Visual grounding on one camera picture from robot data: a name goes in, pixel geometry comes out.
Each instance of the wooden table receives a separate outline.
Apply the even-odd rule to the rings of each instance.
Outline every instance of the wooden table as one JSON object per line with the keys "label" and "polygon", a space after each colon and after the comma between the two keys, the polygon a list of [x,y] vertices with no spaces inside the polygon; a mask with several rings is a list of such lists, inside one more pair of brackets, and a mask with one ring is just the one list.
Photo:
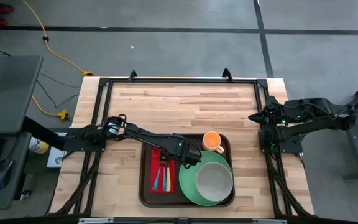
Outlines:
{"label": "wooden table", "polygon": [[[84,78],[73,127],[91,123],[99,78]],[[284,103],[287,93],[283,79],[267,81],[270,95]],[[105,92],[98,123],[101,122]],[[247,118],[256,111],[255,93],[250,84],[115,83],[109,116],[126,114],[128,122],[154,133],[217,131],[224,134],[231,144],[236,197],[224,208],[147,208],[138,198],[141,143],[109,141],[99,166],[92,216],[273,217],[266,162],[257,137],[259,124]],[[76,152],[63,161],[51,212],[61,208],[76,189],[83,157],[83,152]],[[305,209],[313,213],[301,161],[290,154],[282,157],[289,189]],[[280,208],[284,211],[282,192],[278,186],[277,189]],[[81,211],[87,194],[86,189]]]}

